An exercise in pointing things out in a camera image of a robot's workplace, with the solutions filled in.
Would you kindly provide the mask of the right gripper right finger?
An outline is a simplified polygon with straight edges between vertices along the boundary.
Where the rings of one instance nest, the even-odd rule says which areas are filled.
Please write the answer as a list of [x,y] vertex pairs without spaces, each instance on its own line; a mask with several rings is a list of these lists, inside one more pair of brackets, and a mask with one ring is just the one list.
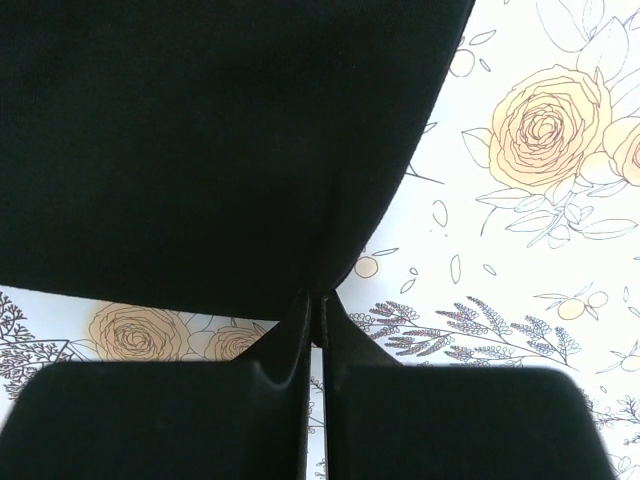
[[319,323],[329,478],[612,477],[565,374],[402,365],[348,318],[336,294],[323,299]]

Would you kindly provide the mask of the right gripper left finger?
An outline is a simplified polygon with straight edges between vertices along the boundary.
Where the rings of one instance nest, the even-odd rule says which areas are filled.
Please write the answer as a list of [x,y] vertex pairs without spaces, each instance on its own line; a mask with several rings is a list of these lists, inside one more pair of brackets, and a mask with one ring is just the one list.
[[66,362],[1,431],[5,479],[301,479],[312,301],[226,362]]

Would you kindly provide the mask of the black t shirt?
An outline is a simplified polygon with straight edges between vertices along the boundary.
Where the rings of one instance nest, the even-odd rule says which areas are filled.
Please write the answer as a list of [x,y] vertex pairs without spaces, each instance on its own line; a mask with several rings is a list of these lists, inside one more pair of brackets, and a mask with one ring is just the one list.
[[348,275],[469,1],[5,1],[1,281],[258,319]]

